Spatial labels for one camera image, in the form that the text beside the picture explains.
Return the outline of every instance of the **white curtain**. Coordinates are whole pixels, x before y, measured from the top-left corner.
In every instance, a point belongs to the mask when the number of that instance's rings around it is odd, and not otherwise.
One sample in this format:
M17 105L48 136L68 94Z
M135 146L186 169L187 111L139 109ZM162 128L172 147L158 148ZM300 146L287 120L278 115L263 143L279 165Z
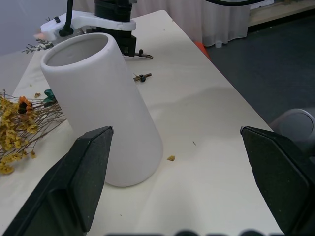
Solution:
M74 9L94 12L94 0L74 0ZM138 0L132 17L165 10L192 41L205 46L246 37L250 6L220 6L204 0Z

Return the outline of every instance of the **gray chair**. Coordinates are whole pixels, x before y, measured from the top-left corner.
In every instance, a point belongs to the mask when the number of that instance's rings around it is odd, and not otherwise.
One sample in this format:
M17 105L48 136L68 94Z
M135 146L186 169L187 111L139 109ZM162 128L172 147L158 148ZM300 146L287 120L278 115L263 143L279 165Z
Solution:
M270 128L291 139L306 155L315 155L315 108L289 110L275 119Z

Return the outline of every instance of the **table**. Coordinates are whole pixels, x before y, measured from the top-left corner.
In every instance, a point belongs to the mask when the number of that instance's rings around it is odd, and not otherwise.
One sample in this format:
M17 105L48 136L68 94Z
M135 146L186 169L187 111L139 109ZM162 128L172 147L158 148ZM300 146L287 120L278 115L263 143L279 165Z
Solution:
M88 235L281 232L256 186L239 134L242 125L270 128L165 11L135 21L137 47L154 59L126 61L137 75L153 74L138 88L160 132L164 157L141 184L104 186ZM49 88L39 68L42 55L34 54L15 96L33 97ZM38 142L36 159L0 177L0 234L73 142L65 122ZM167 160L171 155L174 162Z

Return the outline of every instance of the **white tube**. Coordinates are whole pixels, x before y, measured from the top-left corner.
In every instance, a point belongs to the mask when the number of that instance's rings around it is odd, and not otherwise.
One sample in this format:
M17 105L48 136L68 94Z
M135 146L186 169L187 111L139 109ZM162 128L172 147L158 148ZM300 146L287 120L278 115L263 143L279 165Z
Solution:
M78 137L113 126L107 183L131 186L155 172L162 141L112 36L68 39L49 50L40 66Z

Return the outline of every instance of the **black cable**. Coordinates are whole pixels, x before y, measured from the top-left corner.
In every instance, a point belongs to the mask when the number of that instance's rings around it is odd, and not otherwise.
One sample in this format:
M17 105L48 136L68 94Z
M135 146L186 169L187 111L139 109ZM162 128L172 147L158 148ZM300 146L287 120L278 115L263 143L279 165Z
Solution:
M72 9L73 9L73 0L68 0L65 24L64 24L63 29L59 31L59 35L61 37L66 37L73 34L73 28L71 28Z
M246 6L258 3L264 0L247 0L247 1L221 1L221 0L205 0L221 6Z

